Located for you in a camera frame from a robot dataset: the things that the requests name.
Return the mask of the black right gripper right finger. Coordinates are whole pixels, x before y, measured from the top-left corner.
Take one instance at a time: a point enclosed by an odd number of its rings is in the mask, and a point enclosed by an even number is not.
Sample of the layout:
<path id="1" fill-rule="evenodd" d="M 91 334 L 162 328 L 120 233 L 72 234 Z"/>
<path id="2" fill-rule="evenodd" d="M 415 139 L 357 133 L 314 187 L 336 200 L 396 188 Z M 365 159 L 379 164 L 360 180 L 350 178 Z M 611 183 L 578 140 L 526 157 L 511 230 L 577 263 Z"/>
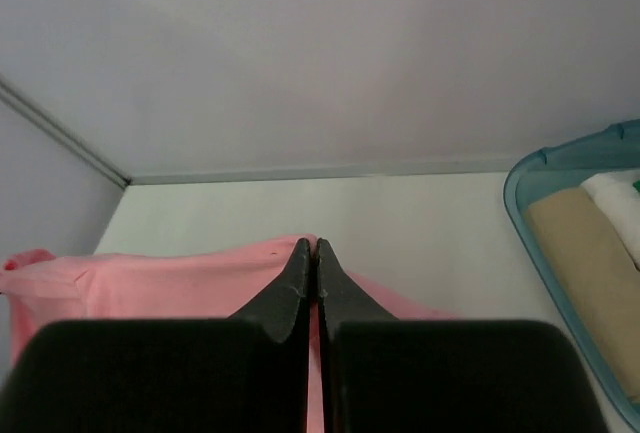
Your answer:
<path id="1" fill-rule="evenodd" d="M 329 432 L 604 432 L 579 356 L 534 320 L 401 320 L 317 244 Z"/>

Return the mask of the pink t shirt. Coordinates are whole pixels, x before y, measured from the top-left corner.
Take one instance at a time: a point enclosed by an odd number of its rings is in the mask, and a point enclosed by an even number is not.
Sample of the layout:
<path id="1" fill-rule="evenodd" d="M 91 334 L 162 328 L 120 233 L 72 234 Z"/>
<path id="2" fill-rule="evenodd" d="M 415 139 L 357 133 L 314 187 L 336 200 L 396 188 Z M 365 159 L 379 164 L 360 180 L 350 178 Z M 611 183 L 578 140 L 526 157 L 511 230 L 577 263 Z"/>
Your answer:
<path id="1" fill-rule="evenodd" d="M 54 257 L 43 250 L 18 254 L 1 270 L 1 292 L 10 308 L 11 372 L 34 335 L 53 322 L 230 315 L 278 275 L 301 239 L 311 246 L 307 413 L 302 432 L 327 431 L 316 272 L 320 240 L 312 236 L 281 237 L 183 257 Z M 439 311 L 418 306 L 362 276 L 346 274 L 398 319 L 441 318 Z"/>

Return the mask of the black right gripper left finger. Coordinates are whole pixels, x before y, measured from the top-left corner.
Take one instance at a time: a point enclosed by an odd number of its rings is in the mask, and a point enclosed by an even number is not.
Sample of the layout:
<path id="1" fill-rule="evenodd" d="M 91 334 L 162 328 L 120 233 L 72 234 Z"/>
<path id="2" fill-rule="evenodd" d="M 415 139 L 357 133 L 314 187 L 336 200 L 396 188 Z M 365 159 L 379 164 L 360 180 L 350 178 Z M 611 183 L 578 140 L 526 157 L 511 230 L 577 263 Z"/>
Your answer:
<path id="1" fill-rule="evenodd" d="M 311 246 L 227 316 L 53 322 L 1 392 L 5 432 L 302 432 Z"/>

